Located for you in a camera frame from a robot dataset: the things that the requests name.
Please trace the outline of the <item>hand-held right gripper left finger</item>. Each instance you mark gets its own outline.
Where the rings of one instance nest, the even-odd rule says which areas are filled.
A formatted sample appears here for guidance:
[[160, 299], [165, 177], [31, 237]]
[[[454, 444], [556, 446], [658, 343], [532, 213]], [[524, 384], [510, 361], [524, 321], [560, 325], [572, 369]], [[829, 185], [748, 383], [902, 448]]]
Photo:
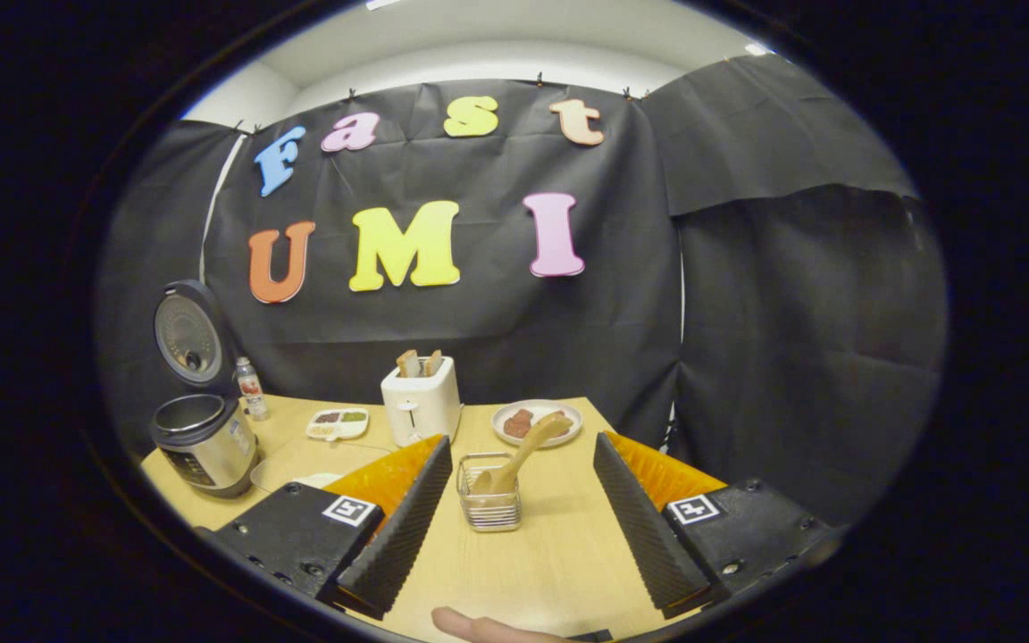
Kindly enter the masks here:
[[411, 573], [452, 472], [450, 439], [425, 438], [325, 489], [301, 481], [218, 530], [222, 553], [315, 601], [382, 619]]

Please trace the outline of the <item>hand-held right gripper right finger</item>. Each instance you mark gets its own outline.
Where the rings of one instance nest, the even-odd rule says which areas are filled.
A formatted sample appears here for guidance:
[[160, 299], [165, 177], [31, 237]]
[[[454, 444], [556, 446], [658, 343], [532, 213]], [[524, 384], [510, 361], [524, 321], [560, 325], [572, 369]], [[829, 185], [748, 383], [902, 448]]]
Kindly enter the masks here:
[[725, 484], [603, 432], [593, 468], [665, 617], [761, 590], [841, 544], [841, 530], [761, 479]]

